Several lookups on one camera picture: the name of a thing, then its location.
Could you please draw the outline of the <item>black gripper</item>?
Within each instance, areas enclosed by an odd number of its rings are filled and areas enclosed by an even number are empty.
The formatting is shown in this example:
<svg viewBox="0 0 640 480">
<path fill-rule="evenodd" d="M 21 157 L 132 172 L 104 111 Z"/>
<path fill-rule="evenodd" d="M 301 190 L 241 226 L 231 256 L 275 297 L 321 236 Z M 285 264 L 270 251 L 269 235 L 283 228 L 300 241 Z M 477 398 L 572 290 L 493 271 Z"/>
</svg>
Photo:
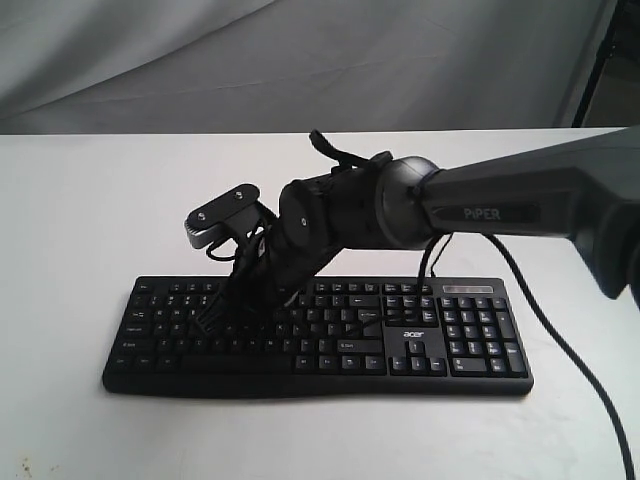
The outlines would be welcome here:
<svg viewBox="0 0 640 480">
<path fill-rule="evenodd" d="M 284 222 L 276 220 L 250 242 L 236 271 L 195 316 L 194 325 L 210 336 L 226 317 L 267 315 L 290 302 L 342 249 L 331 241 L 297 246 L 286 234 Z"/>
</svg>

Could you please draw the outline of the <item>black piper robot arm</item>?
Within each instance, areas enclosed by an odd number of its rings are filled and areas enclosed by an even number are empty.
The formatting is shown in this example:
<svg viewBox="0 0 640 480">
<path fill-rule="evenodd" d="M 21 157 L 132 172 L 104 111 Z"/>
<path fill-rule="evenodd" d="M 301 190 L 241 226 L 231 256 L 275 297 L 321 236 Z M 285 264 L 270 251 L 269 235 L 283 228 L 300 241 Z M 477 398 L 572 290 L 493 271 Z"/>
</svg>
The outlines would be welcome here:
<svg viewBox="0 0 640 480">
<path fill-rule="evenodd" d="M 429 253 L 451 233 L 564 238 L 605 296 L 639 289 L 637 127 L 453 169 L 309 139 L 334 167 L 287 184 L 277 211 L 244 184 L 188 215 L 194 248 L 236 245 L 231 274 L 196 317 L 202 332 L 265 318 L 345 249 Z"/>
</svg>

